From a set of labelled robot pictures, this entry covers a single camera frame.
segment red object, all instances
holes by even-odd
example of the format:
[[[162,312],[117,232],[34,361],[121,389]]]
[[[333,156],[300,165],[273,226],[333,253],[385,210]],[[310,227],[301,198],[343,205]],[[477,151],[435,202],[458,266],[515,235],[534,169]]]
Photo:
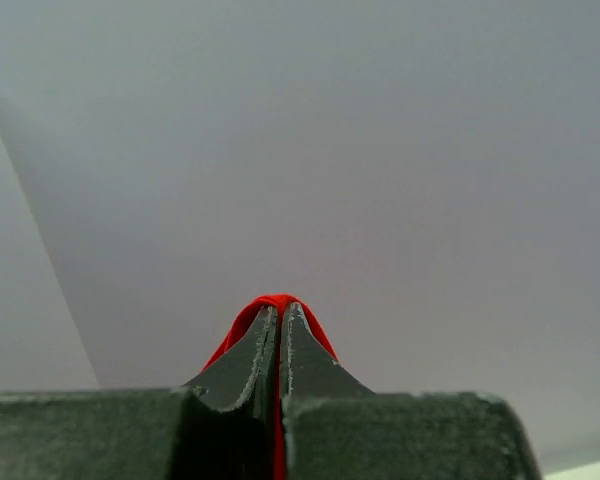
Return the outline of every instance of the red object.
[[[211,356],[204,368],[207,368],[209,365],[215,362],[227,350],[229,350],[233,345],[235,345],[245,333],[247,333],[247,330],[253,323],[253,320],[256,318],[256,315],[262,307],[276,307],[278,309],[278,325],[281,326],[284,311],[287,309],[287,306],[292,302],[298,302],[302,305],[304,313],[307,317],[307,322],[309,323],[309,328],[311,329],[311,333],[313,333],[313,336],[316,338],[316,340],[320,342],[320,344],[331,354],[331,356],[337,359],[336,352],[333,350],[333,347],[331,346],[331,343],[329,343],[327,335],[324,333],[324,330],[322,330],[320,323],[318,323],[318,320],[316,319],[313,312],[311,312],[311,309],[293,295],[280,293],[276,295],[264,295],[262,297],[258,297],[249,305],[244,307],[233,322],[229,333],[227,333],[227,336],[224,338],[220,346],[216,349],[215,353]],[[280,377],[278,376],[276,377],[277,392],[280,391],[279,381]],[[286,467],[284,459],[284,432],[282,430],[282,412],[280,411],[279,401],[276,402],[275,415],[276,445],[274,458],[274,479],[284,480],[286,478]]]

